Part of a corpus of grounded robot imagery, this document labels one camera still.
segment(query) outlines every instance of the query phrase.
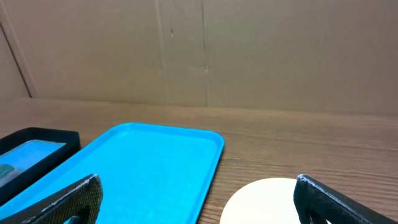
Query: brown table surface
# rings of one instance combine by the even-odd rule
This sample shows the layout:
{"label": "brown table surface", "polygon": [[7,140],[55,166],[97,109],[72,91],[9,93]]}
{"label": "brown table surface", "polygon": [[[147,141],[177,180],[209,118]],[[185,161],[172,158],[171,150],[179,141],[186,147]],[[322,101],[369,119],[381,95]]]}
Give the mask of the brown table surface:
{"label": "brown table surface", "polygon": [[398,118],[21,99],[0,105],[0,138],[26,127],[78,131],[82,147],[125,122],[209,129],[225,148],[199,223],[219,223],[244,185],[308,174],[398,220]]}

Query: cardboard wall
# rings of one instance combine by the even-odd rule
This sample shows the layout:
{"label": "cardboard wall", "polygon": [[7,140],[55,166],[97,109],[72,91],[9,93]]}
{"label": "cardboard wall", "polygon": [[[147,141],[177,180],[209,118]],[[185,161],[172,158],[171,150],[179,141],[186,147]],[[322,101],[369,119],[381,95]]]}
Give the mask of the cardboard wall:
{"label": "cardboard wall", "polygon": [[0,26],[0,102],[28,97],[17,64]]}
{"label": "cardboard wall", "polygon": [[0,0],[33,97],[398,114],[396,0]]}

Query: wall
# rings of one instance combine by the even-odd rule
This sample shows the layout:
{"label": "wall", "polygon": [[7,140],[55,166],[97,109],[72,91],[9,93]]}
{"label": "wall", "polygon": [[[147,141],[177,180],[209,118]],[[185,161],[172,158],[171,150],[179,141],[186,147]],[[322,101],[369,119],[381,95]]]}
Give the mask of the wall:
{"label": "wall", "polygon": [[396,0],[0,0],[33,97],[398,114]]}
{"label": "wall", "polygon": [[28,97],[17,64],[0,27],[0,101]]}

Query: wooden tabletop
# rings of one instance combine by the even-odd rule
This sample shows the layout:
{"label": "wooden tabletop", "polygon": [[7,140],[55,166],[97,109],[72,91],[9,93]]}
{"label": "wooden tabletop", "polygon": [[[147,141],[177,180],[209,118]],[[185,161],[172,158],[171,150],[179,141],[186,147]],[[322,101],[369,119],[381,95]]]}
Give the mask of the wooden tabletop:
{"label": "wooden tabletop", "polygon": [[225,148],[199,223],[219,223],[241,187],[307,174],[398,220],[398,118],[21,99],[0,104],[0,138],[26,127],[78,131],[84,147],[125,122],[220,133]]}

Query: black container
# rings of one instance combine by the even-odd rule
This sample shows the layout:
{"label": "black container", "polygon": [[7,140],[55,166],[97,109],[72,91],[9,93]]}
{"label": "black container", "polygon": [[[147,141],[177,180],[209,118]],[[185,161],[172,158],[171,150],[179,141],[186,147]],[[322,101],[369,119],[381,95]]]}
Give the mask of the black container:
{"label": "black container", "polygon": [[61,142],[65,143],[65,145],[0,187],[0,206],[4,205],[7,201],[21,193],[81,149],[79,133],[76,131],[25,128],[0,139],[0,156],[30,140]]}

